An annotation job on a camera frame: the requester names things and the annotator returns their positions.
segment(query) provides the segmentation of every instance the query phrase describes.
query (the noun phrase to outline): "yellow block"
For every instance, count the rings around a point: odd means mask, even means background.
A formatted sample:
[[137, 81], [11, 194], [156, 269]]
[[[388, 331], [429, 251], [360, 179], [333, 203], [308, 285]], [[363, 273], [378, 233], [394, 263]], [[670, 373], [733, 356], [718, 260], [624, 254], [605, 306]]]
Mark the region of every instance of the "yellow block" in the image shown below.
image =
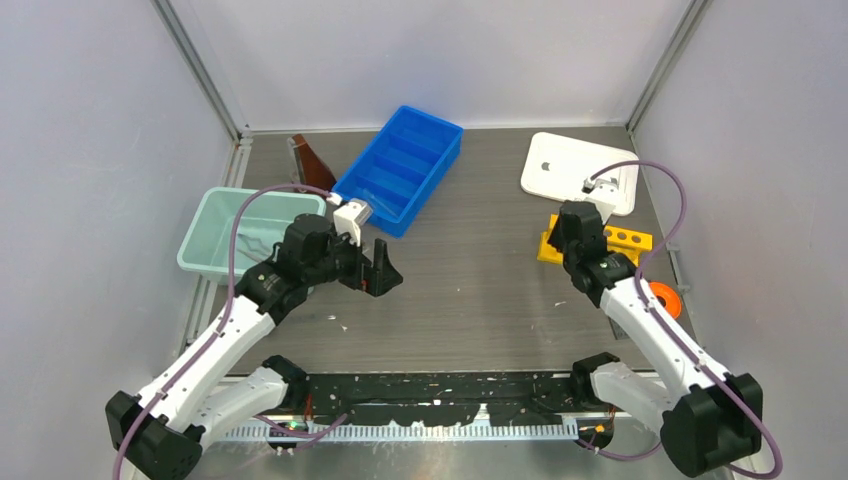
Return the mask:
[[[554, 247], [548, 245], [548, 238], [554, 229], [556, 219], [557, 215], [551, 215], [551, 219], [548, 222], [548, 230], [542, 233], [542, 238], [539, 241], [539, 253], [536, 255], [536, 259], [540, 262], [562, 265], [562, 254], [557, 252]], [[623, 253], [637, 267], [639, 266], [639, 256], [645, 252], [650, 252], [654, 248], [654, 237], [650, 233], [607, 225], [604, 228], [604, 235], [607, 237], [607, 245], [610, 250]]]

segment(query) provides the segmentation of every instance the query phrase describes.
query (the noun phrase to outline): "gray wood surface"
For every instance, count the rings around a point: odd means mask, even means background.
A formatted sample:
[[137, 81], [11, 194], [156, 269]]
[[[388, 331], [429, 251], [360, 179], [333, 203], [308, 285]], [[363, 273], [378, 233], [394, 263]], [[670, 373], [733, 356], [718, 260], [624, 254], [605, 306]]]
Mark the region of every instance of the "gray wood surface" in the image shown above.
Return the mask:
[[[570, 369], [605, 350], [634, 368], [650, 368], [630, 340], [614, 339], [607, 319], [571, 286], [562, 267], [536, 260], [539, 235], [558, 208], [519, 186], [538, 131], [466, 131], [460, 157], [402, 239], [365, 229], [367, 245], [378, 235], [387, 239], [403, 285], [377, 299], [338, 284], [317, 287], [233, 373], [249, 373], [275, 354], [310, 372]], [[632, 150], [623, 128], [545, 131]], [[305, 136], [338, 177], [374, 132]], [[245, 188], [288, 181], [286, 138], [256, 137]], [[660, 238], [641, 177], [635, 211], [610, 224]], [[674, 285], [666, 256], [646, 272]]]

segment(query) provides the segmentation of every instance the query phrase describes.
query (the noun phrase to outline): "plastic container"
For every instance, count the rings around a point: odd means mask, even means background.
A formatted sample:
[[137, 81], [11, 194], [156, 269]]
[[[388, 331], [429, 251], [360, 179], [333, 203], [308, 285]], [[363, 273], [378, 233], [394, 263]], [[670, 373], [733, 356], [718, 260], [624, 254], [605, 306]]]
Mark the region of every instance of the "plastic container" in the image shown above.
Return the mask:
[[[238, 209], [256, 190], [216, 187], [203, 196], [194, 220], [183, 238], [177, 263], [187, 272], [197, 272], [212, 282], [227, 283], [227, 254], [230, 233]], [[245, 210], [236, 238], [235, 274], [271, 254], [274, 243], [282, 241], [286, 228], [302, 213], [323, 215], [324, 199], [316, 195], [270, 192]]]
[[462, 128], [400, 107], [333, 191], [368, 202], [369, 222], [402, 237], [459, 155]]

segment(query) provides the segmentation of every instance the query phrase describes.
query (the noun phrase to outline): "orange ring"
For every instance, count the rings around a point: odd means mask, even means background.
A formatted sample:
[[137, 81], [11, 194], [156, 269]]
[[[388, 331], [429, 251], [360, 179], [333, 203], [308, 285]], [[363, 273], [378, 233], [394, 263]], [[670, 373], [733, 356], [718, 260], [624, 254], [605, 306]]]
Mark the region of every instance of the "orange ring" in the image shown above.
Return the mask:
[[657, 296], [657, 300], [665, 306], [665, 311], [677, 320], [683, 312], [683, 303], [671, 287], [660, 282], [651, 282], [651, 291]]

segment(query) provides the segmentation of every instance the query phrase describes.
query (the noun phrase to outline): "white gear rack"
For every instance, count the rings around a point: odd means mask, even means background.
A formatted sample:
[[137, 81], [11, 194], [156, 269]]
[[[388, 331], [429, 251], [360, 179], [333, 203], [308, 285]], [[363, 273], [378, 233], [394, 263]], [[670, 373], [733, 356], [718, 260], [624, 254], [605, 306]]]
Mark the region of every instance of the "white gear rack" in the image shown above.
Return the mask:
[[[317, 433], [327, 425], [307, 422], [310, 433]], [[369, 427], [342, 425], [323, 437], [320, 442], [462, 442], [511, 440], [577, 440], [577, 420], [562, 417], [562, 424], [493, 427], [488, 419], [475, 419], [468, 425], [450, 427], [424, 427], [413, 424], [403, 427], [395, 423]], [[293, 437], [272, 437], [271, 427], [259, 420], [251, 420], [220, 438], [219, 442], [295, 443], [308, 441]]]

